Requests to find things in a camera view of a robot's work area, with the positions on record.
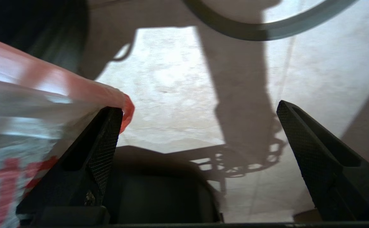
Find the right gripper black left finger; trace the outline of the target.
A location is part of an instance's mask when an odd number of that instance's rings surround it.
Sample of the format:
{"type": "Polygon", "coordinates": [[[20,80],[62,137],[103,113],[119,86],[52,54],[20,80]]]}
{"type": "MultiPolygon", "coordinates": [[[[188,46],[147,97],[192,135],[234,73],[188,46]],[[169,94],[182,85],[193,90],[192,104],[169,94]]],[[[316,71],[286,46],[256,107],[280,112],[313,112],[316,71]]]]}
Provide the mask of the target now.
{"type": "Polygon", "coordinates": [[[122,126],[120,108],[102,108],[16,208],[33,216],[46,207],[99,206],[122,126]]]}

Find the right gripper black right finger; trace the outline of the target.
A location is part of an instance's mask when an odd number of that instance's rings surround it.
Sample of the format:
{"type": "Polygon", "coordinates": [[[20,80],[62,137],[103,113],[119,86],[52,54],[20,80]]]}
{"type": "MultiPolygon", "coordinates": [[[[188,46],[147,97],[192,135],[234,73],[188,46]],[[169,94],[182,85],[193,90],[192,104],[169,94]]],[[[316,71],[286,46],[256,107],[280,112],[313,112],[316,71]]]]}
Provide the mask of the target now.
{"type": "Polygon", "coordinates": [[[369,162],[295,104],[277,115],[322,219],[369,221],[369,162]]]}

